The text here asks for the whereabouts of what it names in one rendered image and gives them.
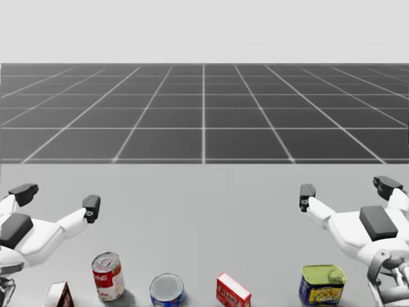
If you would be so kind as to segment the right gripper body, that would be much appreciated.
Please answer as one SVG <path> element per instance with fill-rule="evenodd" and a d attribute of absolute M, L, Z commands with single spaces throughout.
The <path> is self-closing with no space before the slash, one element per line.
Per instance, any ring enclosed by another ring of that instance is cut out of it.
<path fill-rule="evenodd" d="M 375 254 L 383 249 L 409 262 L 409 221 L 399 209 L 385 209 L 385 211 L 398 230 L 394 238 L 371 240 L 359 219 L 358 211 L 332 215 L 326 225 L 327 231 L 343 255 L 363 264 L 370 264 Z"/>

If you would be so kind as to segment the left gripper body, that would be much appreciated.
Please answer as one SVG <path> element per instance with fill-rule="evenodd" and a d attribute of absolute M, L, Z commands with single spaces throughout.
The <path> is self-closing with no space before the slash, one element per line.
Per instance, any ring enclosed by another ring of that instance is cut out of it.
<path fill-rule="evenodd" d="M 43 264 L 66 239 L 65 219 L 33 219 L 20 213 L 0 214 L 0 266 Z"/>

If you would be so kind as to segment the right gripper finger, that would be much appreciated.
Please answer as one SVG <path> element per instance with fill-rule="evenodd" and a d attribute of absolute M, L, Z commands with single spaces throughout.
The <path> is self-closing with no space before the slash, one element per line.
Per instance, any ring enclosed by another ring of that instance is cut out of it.
<path fill-rule="evenodd" d="M 409 192 L 404 189 L 403 184 L 382 175 L 373 177 L 373 185 L 378 195 L 387 201 L 387 209 L 399 210 L 409 219 Z"/>
<path fill-rule="evenodd" d="M 299 207 L 308 218 L 322 229 L 328 228 L 329 219 L 336 213 L 335 210 L 324 204 L 316 197 L 316 189 L 312 184 L 300 186 Z"/>

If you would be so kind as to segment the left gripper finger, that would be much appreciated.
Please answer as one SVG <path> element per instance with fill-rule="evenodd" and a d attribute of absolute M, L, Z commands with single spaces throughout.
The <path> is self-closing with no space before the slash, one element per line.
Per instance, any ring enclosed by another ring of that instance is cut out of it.
<path fill-rule="evenodd" d="M 0 200 L 0 215 L 16 213 L 17 207 L 30 203 L 39 191 L 37 184 L 23 184 L 10 191 Z"/>
<path fill-rule="evenodd" d="M 101 197 L 99 195 L 89 195 L 82 201 L 82 208 L 65 216 L 58 221 L 58 225 L 63 231 L 66 239 L 83 232 L 87 225 L 93 224 L 100 211 Z"/>

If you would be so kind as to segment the red and white carton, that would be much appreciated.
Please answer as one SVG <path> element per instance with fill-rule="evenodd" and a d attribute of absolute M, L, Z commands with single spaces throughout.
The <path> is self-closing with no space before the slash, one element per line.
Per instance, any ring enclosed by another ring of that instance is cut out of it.
<path fill-rule="evenodd" d="M 68 283 L 53 283 L 46 295 L 42 307 L 75 307 Z"/>

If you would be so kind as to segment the red and white can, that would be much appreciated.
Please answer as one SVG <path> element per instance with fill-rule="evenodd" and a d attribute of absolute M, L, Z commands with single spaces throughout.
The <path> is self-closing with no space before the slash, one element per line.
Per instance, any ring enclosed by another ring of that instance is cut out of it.
<path fill-rule="evenodd" d="M 117 253 L 105 252 L 97 255 L 91 263 L 91 269 L 101 301 L 113 301 L 124 293 L 123 271 Z"/>

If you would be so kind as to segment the green and blue rectangular can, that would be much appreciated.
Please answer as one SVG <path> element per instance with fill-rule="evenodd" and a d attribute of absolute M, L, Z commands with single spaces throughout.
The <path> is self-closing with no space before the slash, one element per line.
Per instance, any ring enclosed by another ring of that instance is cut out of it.
<path fill-rule="evenodd" d="M 304 306 L 336 306 L 347 280 L 337 265 L 305 265 L 298 296 Z"/>

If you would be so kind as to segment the blue flat can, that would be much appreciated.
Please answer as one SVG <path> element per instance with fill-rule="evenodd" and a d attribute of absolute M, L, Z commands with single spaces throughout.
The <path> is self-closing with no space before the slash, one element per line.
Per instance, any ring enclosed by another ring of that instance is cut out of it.
<path fill-rule="evenodd" d="M 150 285 L 150 298 L 154 307 L 179 307 L 185 295 L 183 281 L 178 275 L 163 273 Z"/>

